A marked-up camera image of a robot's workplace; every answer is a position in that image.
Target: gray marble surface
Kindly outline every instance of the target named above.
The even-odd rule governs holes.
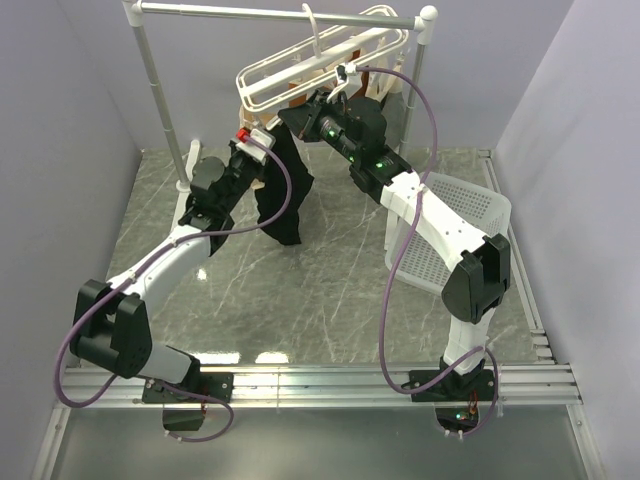
[[[226,160],[227,149],[205,151]],[[213,363],[376,362],[386,210],[362,194],[348,163],[325,147],[301,148],[315,183],[301,207],[302,245],[283,247],[262,232],[230,238],[188,274],[152,319],[156,340]],[[418,169],[427,150],[411,152]],[[485,185],[473,149],[443,149],[437,172]],[[125,270],[169,233],[176,175],[167,151],[145,152],[109,275]],[[247,193],[233,212],[255,223]],[[396,281],[387,318],[393,362],[436,362],[450,316],[440,299]],[[512,288],[490,327],[501,361],[537,359],[519,293]]]

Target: lavender wall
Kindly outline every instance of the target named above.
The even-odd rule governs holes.
[[[576,0],[497,148],[554,351],[612,478],[638,478],[640,3]]]
[[[433,0],[440,10],[424,80],[438,118],[441,144],[497,144],[507,121],[572,0]],[[118,0],[59,0],[140,147],[164,147],[133,34]],[[190,0],[200,3],[301,10],[302,0]],[[357,13],[372,0],[316,0],[318,12]],[[415,16],[428,0],[387,0]],[[235,76],[244,66],[311,34],[305,24],[145,16],[147,33],[185,147],[191,138],[223,145],[237,129]],[[429,144],[418,111],[412,142]]]
[[[3,2],[0,67],[0,477],[24,479],[76,292],[104,278],[140,155],[55,2]]]

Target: white plastic hanger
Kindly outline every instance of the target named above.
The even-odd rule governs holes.
[[[386,5],[371,7],[361,14],[397,16],[396,12]],[[329,84],[335,73],[333,68],[327,67],[340,63],[345,58],[349,60],[353,52],[362,51],[365,45],[373,44],[372,51],[353,60],[357,66],[372,64],[380,58],[396,55],[403,49],[408,38],[409,33],[400,29],[371,28],[362,31],[356,27],[334,26],[323,30],[317,36],[314,34],[292,47],[243,68],[236,77],[236,85],[244,109],[253,114],[273,112],[278,107],[288,105],[289,101]],[[326,48],[320,48],[321,42]],[[314,54],[305,59],[304,55],[307,55],[310,49]],[[296,58],[303,59],[291,65]],[[282,68],[276,73],[269,74],[280,67]],[[326,69],[324,74],[289,88],[291,83],[322,69]]]

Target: red component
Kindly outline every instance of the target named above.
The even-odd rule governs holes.
[[[241,128],[240,130],[238,130],[238,133],[236,133],[236,138],[240,140],[242,143],[246,143],[247,138],[250,136],[251,136],[251,132],[246,128]]]

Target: black garment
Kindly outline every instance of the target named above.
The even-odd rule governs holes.
[[[298,209],[311,190],[313,176],[302,163],[291,132],[285,125],[279,125],[269,133],[276,139],[272,150],[287,167],[293,188],[291,201],[284,214],[262,231],[282,245],[298,245],[302,243],[300,232],[298,232],[300,224]],[[287,194],[287,184],[276,162],[267,163],[264,183],[264,188],[255,191],[258,212],[260,212],[258,222],[267,220],[280,210]]]

